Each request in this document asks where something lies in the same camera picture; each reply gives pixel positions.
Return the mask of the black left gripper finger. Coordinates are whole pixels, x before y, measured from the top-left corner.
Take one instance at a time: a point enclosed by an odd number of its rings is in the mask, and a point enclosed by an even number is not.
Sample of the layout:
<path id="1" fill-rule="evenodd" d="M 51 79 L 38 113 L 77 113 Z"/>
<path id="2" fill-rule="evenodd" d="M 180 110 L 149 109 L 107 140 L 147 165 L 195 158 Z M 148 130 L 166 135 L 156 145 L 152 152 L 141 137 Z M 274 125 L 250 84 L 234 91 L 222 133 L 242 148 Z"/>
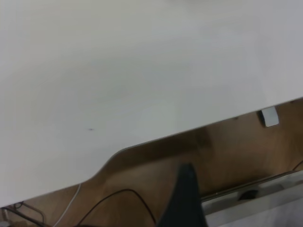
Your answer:
<path id="1" fill-rule="evenodd" d="M 183 164 L 179 168 L 174 190 L 157 226 L 208 226 L 201 205 L 196 172 L 192 164 Z"/>

